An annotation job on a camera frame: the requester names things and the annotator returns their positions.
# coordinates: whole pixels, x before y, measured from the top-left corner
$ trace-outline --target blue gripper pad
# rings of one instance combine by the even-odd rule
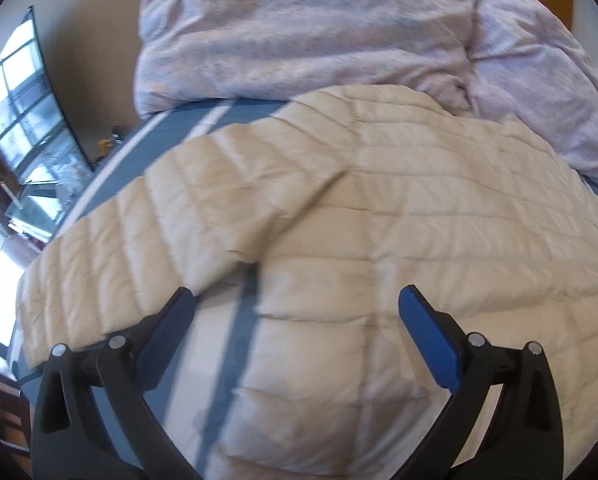
[[[415,286],[399,293],[399,317],[439,386],[455,394],[461,385],[461,359],[435,320],[438,315]]]

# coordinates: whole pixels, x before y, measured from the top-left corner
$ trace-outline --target striped bed sheet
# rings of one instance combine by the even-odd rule
[[[226,124],[265,118],[282,105],[284,102],[279,101],[208,100],[154,115],[128,136],[97,172],[58,233],[113,197],[143,174],[152,161],[183,140],[210,134]],[[598,196],[598,185],[586,177],[582,179]],[[202,475],[231,407],[233,390],[247,364],[257,323],[256,303],[256,266],[241,269],[216,290],[206,293],[159,385],[145,394],[157,420]],[[21,352],[21,334],[16,327],[10,361],[22,391],[34,406],[42,366],[34,370],[27,366]],[[102,389],[94,388],[94,397],[119,456],[138,465]]]

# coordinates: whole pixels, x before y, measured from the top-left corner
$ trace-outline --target mattress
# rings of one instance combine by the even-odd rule
[[[182,140],[210,134],[230,123],[250,123],[269,116],[283,102],[211,100],[159,113],[141,125],[111,157],[66,216],[63,232],[74,221],[113,197],[125,184],[141,175],[150,163]],[[584,179],[598,196],[598,186]],[[250,338],[257,317],[256,268],[248,267],[229,281],[230,286],[209,291],[195,322],[180,343],[158,387],[146,394],[157,420],[182,453],[203,471],[209,452],[223,427],[245,367]],[[13,371],[32,405],[42,368],[30,370],[17,338],[12,348]],[[118,427],[105,394],[95,388],[102,412],[120,457],[138,464]]]

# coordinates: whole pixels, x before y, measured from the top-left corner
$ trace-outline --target beige wall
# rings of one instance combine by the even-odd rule
[[[140,0],[6,0],[0,51],[34,5],[48,75],[75,136],[90,158],[112,126],[138,123],[132,102]]]

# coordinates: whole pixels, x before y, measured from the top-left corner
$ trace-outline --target lavender comforter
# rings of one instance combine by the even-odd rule
[[[401,84],[515,115],[598,183],[598,70],[536,0],[143,0],[135,104]]]

